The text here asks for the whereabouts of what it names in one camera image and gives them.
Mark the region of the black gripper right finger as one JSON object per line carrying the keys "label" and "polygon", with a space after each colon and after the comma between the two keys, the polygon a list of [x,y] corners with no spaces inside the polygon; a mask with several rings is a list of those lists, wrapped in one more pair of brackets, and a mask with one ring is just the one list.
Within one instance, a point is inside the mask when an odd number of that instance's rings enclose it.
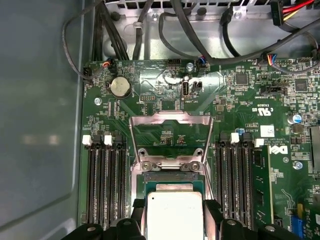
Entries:
{"label": "black gripper right finger", "polygon": [[214,199],[204,200],[204,236],[209,240],[298,240],[294,233],[276,224],[251,230],[240,221],[224,218],[221,205]]}

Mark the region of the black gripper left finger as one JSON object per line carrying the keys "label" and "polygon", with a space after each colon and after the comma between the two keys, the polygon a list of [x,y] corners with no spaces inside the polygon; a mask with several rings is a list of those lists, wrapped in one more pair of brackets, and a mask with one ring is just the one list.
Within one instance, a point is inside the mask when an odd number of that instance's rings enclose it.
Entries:
{"label": "black gripper left finger", "polygon": [[146,240],[143,235],[142,221],[145,199],[135,199],[131,218],[119,220],[115,226],[106,230],[99,224],[88,223],[74,230],[75,240]]}

